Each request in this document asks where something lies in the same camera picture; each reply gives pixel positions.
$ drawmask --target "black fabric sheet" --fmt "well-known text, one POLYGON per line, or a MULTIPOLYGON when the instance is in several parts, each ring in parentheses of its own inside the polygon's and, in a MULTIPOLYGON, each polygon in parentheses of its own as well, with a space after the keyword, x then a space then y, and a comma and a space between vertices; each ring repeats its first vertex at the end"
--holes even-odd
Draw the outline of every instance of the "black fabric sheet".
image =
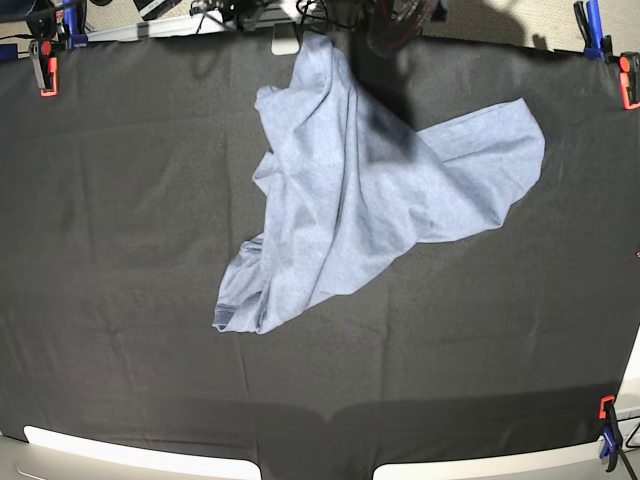
POLYGON ((0 430, 256 462, 265 479, 596 439, 640 320, 638 112, 617 70, 442 40, 393 61, 335 37, 416 129, 524 97, 547 139, 506 225, 421 245, 266 336, 211 328, 262 230, 270 33, 64 53, 60 94, 0 65, 0 430))

